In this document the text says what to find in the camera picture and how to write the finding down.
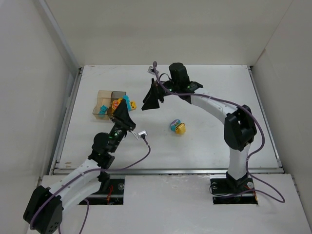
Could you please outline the yellow butterfly print lego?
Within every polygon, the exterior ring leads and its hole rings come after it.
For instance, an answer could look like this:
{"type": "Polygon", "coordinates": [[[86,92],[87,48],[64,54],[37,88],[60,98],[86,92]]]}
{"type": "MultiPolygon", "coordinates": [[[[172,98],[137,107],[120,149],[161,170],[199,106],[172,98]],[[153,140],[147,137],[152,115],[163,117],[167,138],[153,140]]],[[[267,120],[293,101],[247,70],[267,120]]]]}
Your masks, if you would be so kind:
{"type": "Polygon", "coordinates": [[[112,102],[112,109],[116,110],[116,108],[120,105],[121,101],[122,101],[121,99],[114,100],[112,102]]]}

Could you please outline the yellow square lego brick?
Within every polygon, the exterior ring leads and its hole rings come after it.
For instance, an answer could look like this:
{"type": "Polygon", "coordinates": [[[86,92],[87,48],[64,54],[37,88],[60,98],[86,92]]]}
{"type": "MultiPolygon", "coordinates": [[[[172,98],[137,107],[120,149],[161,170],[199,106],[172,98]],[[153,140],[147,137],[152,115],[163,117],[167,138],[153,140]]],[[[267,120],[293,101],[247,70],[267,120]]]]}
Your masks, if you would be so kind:
{"type": "Polygon", "coordinates": [[[128,111],[133,111],[137,108],[135,101],[129,101],[127,106],[128,106],[128,111]]]}

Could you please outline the teal square lego brick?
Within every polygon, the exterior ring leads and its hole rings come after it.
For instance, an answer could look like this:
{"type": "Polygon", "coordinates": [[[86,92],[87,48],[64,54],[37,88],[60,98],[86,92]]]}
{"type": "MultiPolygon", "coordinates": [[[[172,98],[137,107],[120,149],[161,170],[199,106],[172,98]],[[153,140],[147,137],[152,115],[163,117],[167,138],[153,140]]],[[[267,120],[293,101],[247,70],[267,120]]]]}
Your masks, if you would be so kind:
{"type": "Polygon", "coordinates": [[[127,103],[130,103],[130,99],[129,99],[129,97],[127,95],[124,95],[122,98],[124,100],[126,100],[127,103]]]}

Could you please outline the teal lego plate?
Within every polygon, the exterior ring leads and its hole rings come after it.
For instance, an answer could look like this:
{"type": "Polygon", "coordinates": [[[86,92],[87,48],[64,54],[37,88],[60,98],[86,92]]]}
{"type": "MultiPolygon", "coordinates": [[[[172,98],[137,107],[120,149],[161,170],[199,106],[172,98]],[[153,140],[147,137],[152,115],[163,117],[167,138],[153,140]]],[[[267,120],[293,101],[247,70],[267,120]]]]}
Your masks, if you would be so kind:
{"type": "Polygon", "coordinates": [[[107,106],[105,106],[105,105],[102,105],[101,107],[100,107],[100,110],[99,110],[99,115],[100,116],[104,116],[104,115],[106,115],[107,114],[107,111],[108,111],[108,107],[107,106]]]}

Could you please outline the teal round printed lego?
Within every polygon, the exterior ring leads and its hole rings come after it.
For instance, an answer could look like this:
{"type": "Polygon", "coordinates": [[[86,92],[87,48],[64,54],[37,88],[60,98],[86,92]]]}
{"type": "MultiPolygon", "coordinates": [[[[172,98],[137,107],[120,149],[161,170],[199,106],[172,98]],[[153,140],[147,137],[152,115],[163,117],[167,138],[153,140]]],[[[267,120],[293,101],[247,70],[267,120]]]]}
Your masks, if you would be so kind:
{"type": "Polygon", "coordinates": [[[170,129],[171,131],[175,132],[176,131],[176,127],[181,123],[181,121],[179,119],[175,119],[174,121],[171,122],[170,124],[170,129]]]}

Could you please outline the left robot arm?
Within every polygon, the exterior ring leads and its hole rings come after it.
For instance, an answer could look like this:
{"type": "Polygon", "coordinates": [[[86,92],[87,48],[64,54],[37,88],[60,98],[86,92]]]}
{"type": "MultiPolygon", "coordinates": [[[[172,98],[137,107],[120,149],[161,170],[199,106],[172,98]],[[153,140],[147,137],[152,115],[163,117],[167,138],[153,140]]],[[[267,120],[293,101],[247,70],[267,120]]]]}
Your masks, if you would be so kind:
{"type": "Polygon", "coordinates": [[[115,159],[112,153],[136,127],[125,99],[120,101],[111,120],[114,123],[111,131],[96,134],[91,154],[79,167],[49,187],[40,185],[34,189],[23,214],[30,230],[40,234],[54,233],[66,211],[100,188],[107,188],[110,180],[107,172],[115,159]]]}

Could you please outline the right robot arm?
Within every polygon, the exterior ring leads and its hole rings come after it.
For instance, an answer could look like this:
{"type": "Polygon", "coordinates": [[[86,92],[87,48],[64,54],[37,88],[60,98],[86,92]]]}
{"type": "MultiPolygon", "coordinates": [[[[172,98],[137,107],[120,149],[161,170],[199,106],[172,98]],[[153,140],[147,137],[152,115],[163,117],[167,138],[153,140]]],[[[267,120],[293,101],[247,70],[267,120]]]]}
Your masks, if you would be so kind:
{"type": "Polygon", "coordinates": [[[212,97],[202,84],[190,80],[186,67],[180,62],[169,66],[168,81],[160,81],[156,66],[154,63],[148,69],[148,73],[155,75],[155,78],[151,80],[150,90],[143,100],[141,109],[143,111],[158,109],[165,96],[176,94],[182,100],[217,118],[224,125],[224,140],[230,148],[227,183],[233,188],[241,187],[247,182],[246,159],[257,133],[254,120],[250,116],[250,108],[246,105],[239,108],[212,97]]]}

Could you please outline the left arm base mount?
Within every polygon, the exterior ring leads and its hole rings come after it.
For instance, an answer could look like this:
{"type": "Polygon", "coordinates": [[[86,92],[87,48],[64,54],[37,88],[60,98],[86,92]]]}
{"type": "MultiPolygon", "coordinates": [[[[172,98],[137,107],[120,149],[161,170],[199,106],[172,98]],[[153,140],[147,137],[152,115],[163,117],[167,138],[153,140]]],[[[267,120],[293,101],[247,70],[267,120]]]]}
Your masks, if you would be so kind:
{"type": "Polygon", "coordinates": [[[114,176],[106,187],[101,185],[96,193],[85,200],[88,200],[90,205],[123,205],[124,189],[125,177],[114,176]]]}

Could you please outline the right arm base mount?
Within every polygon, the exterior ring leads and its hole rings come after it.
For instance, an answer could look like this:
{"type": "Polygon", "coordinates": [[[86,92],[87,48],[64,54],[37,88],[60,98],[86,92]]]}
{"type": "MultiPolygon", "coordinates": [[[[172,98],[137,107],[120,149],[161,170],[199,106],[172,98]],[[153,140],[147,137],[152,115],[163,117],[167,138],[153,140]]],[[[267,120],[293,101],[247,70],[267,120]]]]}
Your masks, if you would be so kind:
{"type": "Polygon", "coordinates": [[[233,187],[227,178],[211,178],[209,190],[214,205],[258,204],[251,178],[238,187],[233,187]]]}

